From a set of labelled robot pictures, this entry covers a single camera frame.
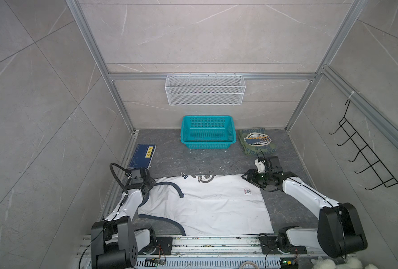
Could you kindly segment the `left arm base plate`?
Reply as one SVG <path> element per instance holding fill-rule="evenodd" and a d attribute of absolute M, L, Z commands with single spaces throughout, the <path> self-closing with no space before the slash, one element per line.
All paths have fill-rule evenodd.
<path fill-rule="evenodd" d="M 152 239 L 149 246 L 139 252 L 139 255 L 170 255 L 173 248 L 173 238 L 169 236 L 159 236 Z"/>

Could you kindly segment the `white patterned tank top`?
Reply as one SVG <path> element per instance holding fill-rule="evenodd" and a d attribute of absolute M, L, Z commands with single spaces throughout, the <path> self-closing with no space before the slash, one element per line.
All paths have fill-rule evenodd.
<path fill-rule="evenodd" d="M 194 237 L 274 231 L 261 189 L 240 175 L 159 178 L 138 213 L 171 220 Z"/>

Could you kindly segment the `green tank top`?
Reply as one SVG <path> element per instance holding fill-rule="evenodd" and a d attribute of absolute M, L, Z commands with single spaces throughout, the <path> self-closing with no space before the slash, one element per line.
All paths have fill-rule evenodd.
<path fill-rule="evenodd" d="M 276 153 L 276 145 L 264 128 L 239 130 L 238 140 L 246 155 L 256 156 L 261 152 L 265 155 Z"/>

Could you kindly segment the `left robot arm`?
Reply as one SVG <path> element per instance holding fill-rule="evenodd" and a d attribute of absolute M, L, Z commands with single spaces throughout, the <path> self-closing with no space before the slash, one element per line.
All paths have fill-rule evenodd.
<path fill-rule="evenodd" d="M 135 230 L 132 219 L 154 186 L 149 176 L 131 178 L 121 200 L 106 219 L 91 228 L 91 267 L 93 269 L 127 269 L 136 266 L 138 254 L 152 254 L 157 240 L 152 228 Z"/>

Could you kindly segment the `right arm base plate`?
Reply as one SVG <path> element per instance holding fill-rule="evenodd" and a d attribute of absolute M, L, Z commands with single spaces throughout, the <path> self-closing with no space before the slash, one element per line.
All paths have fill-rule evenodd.
<path fill-rule="evenodd" d="M 258 236 L 263 254 L 307 254 L 304 246 L 294 246 L 286 237 L 277 235 L 260 234 Z"/>

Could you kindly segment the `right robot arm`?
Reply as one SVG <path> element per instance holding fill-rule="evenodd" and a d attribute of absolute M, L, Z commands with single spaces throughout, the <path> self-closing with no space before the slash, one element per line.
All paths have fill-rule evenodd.
<path fill-rule="evenodd" d="M 310 247 L 322 250 L 331 258 L 339 258 L 367 249 L 367 238 L 358 211 L 352 204 L 326 197 L 292 172 L 259 173 L 250 169 L 241 178 L 262 190 L 268 186 L 276 187 L 318 219 L 317 228 L 289 226 L 280 229 L 275 243 L 280 252 L 290 253 L 297 247 Z"/>

